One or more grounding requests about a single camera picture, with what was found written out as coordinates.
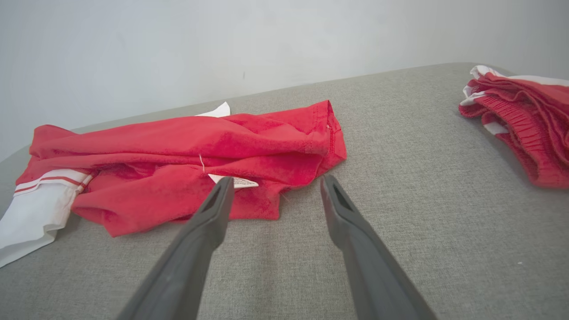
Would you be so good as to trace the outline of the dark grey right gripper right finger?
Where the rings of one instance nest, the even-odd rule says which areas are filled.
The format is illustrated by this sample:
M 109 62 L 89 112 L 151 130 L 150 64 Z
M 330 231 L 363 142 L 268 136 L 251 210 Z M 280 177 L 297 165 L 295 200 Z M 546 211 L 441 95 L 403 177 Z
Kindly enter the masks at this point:
M 334 176 L 321 178 L 321 198 L 358 319 L 434 320 L 435 313 Z

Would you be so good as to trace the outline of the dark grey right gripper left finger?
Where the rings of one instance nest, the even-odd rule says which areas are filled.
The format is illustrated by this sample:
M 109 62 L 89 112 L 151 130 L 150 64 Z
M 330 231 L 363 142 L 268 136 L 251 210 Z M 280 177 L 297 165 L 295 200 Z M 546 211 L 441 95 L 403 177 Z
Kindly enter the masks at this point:
M 213 187 L 141 283 L 119 320 L 195 320 L 211 257 L 223 243 L 234 199 L 232 177 Z

